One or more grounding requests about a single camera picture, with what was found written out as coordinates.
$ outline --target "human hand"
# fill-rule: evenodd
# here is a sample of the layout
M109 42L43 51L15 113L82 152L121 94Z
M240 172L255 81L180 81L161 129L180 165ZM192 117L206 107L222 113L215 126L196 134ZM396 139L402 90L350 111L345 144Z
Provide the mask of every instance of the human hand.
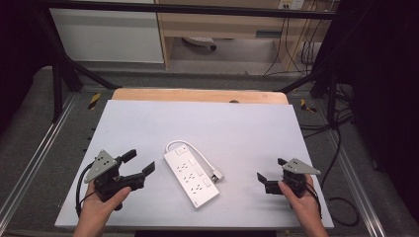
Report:
M313 187L313 179L311 176L305 175L305 177L307 182ZM279 181L278 185L280 186L284 196L293 207L295 216L301 227L304 229L305 234L309 237L328 236L323 223L321 222L317 202L314 197L308 192L305 192L301 198L298 198L293 193L291 188L284 182Z
M86 196L94 191L95 185L93 182L90 182ZM84 200L80 218L73 236L102 236L106 222L112 211L126 199L130 191L130 187L125 187L106 202L102 202L96 194L87 197Z

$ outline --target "white power strip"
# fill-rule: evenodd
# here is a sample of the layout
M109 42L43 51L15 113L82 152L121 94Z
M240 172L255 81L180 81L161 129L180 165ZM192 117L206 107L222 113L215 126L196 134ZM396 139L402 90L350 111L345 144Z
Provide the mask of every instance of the white power strip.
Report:
M219 194L210 177L185 144L167 152L164 158L196 208Z

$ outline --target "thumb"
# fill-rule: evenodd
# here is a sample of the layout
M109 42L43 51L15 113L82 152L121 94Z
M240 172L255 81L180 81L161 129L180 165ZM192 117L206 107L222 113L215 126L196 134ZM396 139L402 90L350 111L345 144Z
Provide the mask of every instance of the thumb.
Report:
M131 187L125 187L121 190L119 190L113 197L111 197L106 202L106 208L112 212L121 202L123 202L126 197L128 197L129 193L131 191Z
M290 187L286 185L284 182L279 181L278 185L280 186L280 189L283 192L284 196L287 198L287 200L290 201L291 205L293 206L297 202L298 197L296 197L296 195L293 193Z

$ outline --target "white table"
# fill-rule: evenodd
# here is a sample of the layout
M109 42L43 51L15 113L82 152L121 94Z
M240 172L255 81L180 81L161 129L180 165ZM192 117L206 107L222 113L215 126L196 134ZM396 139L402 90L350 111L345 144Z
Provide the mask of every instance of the white table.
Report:
M195 209L163 158L172 140L194 144L225 176L220 195ZM101 149L113 157L136 149L137 157L120 168L139 173L155 161L156 170L142 190L132 192L108 226L124 229L283 229L299 227L283 196L266 195L257 180L279 180L277 158L311 165L292 106L203 102L109 101L55 225L74 228L76 183ZM318 181L323 224L333 222ZM85 194L83 185L81 194Z

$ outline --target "desk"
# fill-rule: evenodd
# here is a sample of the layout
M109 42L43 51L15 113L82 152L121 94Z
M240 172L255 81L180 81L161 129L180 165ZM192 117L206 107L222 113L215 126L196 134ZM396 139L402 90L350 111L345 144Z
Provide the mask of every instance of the desk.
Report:
M157 4L186 4L222 7L247 7L278 9L280 0L154 0ZM305 0L302 10L324 11L329 10L330 3L326 0ZM158 13L160 40L162 42L163 57L166 67L170 66L173 38L199 37L219 39L254 39L258 31L280 32L284 19L263 17L236 17L236 16L212 16ZM300 50L303 41L309 41L315 32L312 41L321 42L327 33L330 21L291 19L288 30L288 51L285 49L285 23L282 33L282 45L279 51L279 59L285 71L294 70L292 59ZM278 39L274 40L278 48Z
M119 89L107 103L55 225L65 228L76 225L76 182L81 170L101 149L113 157L136 149L137 157L121 165L121 174L138 173L152 161L156 170L147 177L144 189L132 192L123 209L112 214L109 226L123 229L299 227L288 201L282 196L266 195L256 176L260 172L268 179L279 179L278 157L287 160L298 157L311 164L293 107L286 105L286 100L272 101L275 104L220 103L228 93L234 96L226 101L250 100L249 95L257 94L285 99L283 94L274 96L264 92ZM150 101L160 95L171 102ZM187 95L213 100L184 102ZM126 101L127 98L145 101ZM225 176L216 184L220 195L199 209L192 206L164 161L164 147L175 139L194 144ZM323 206L323 223L326 228L332 228L315 178L314 185Z

